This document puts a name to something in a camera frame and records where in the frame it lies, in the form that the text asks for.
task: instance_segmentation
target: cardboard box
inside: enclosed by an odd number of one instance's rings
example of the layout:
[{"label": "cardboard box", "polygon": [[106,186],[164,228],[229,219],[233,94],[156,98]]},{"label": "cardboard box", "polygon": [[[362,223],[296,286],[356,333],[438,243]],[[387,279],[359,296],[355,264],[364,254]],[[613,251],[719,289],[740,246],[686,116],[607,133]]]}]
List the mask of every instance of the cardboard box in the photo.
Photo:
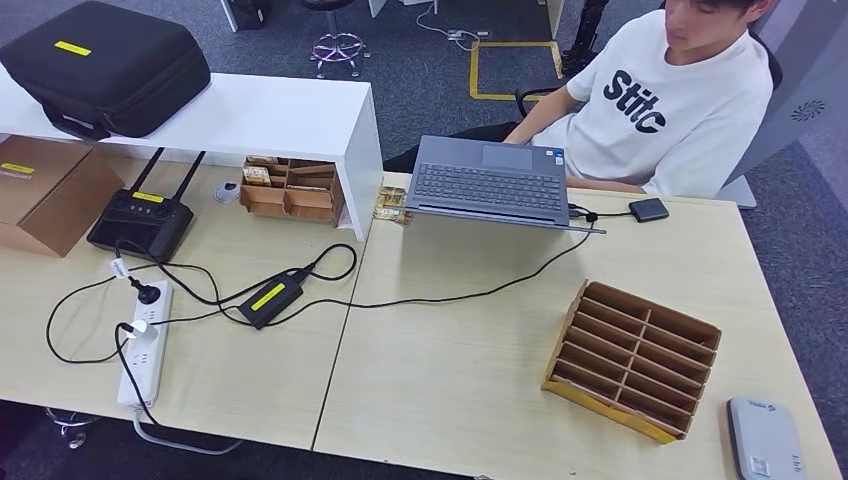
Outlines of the cardboard box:
[{"label": "cardboard box", "polygon": [[660,443],[686,438],[721,331],[598,282],[565,315],[542,389]]},{"label": "cardboard box", "polygon": [[0,246],[64,257],[124,182],[76,143],[0,143]]},{"label": "cardboard box", "polygon": [[336,166],[308,160],[278,159],[278,164],[247,157],[245,166],[268,169],[271,186],[248,185],[242,177],[239,201],[250,213],[338,225],[344,194]]}]

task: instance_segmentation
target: gray carpet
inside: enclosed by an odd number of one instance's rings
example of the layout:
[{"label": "gray carpet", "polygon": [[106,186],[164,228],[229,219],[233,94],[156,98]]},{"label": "gray carpet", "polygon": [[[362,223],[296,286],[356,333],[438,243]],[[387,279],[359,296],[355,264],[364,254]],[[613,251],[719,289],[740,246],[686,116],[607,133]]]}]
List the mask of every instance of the gray carpet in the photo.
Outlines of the gray carpet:
[{"label": "gray carpet", "polygon": [[[111,0],[138,11],[186,25],[197,37],[212,69],[255,75],[312,77],[309,46],[325,30],[319,13],[294,0],[280,0],[264,30],[233,34],[214,0]],[[36,26],[79,0],[0,0],[0,44]],[[598,46],[627,19],[654,8],[658,0],[610,2]],[[565,49],[573,40],[582,2],[566,2],[558,35]],[[468,96],[468,54],[439,34],[415,26],[426,6],[403,7],[390,0],[372,20],[363,0],[339,12],[343,30],[360,34],[373,58],[362,80],[372,83],[378,126],[386,156],[405,150],[422,134],[447,134],[473,125],[517,119],[509,102],[474,101]],[[490,29],[495,40],[543,39],[544,9],[536,0],[449,0],[425,22],[442,28]],[[514,82],[550,79],[549,55],[517,56],[513,51],[481,52],[481,91],[508,91]],[[348,79],[345,68],[330,78]],[[749,181],[760,206],[743,217],[772,295],[819,413],[848,472],[848,214],[819,164],[840,165],[835,153],[818,148],[808,154],[795,143],[757,168]],[[848,172],[829,168],[828,172]],[[0,402],[0,422],[15,425],[0,432],[0,468],[9,479],[441,479],[448,475],[343,459],[260,444],[246,444],[221,458],[144,444],[126,422],[104,420],[90,431],[86,445],[70,451],[56,429],[35,407]],[[196,439],[187,432],[172,432]],[[198,441],[216,440],[198,438]]]}]

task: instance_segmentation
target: laptop touchpad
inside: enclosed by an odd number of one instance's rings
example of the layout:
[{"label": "laptop touchpad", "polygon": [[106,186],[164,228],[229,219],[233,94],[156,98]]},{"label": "laptop touchpad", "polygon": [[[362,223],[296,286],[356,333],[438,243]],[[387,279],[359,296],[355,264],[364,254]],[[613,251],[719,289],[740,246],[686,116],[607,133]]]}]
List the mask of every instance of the laptop touchpad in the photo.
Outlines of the laptop touchpad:
[{"label": "laptop touchpad", "polygon": [[533,168],[533,151],[495,145],[483,146],[483,166],[496,168]]}]

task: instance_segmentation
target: laptop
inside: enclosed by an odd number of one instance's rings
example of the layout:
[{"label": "laptop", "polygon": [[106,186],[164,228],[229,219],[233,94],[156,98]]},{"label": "laptop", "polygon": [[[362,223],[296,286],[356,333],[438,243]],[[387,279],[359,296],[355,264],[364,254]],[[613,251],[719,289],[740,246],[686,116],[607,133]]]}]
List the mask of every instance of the laptop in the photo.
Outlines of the laptop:
[{"label": "laptop", "polygon": [[406,209],[565,230],[561,148],[421,137]]}]

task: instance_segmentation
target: white label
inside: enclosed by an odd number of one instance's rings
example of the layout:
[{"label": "white label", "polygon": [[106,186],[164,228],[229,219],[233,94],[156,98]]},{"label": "white label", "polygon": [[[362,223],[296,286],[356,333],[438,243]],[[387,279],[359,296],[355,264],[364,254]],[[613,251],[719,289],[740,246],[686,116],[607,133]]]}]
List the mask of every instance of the white label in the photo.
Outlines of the white label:
[{"label": "white label", "polygon": [[751,471],[764,477],[771,476],[768,471],[768,462],[763,457],[751,456]]},{"label": "white label", "polygon": [[112,266],[112,273],[115,274],[115,278],[127,278],[130,276],[129,270],[127,270],[127,266],[124,265],[123,258],[116,258],[109,262],[109,265]]}]

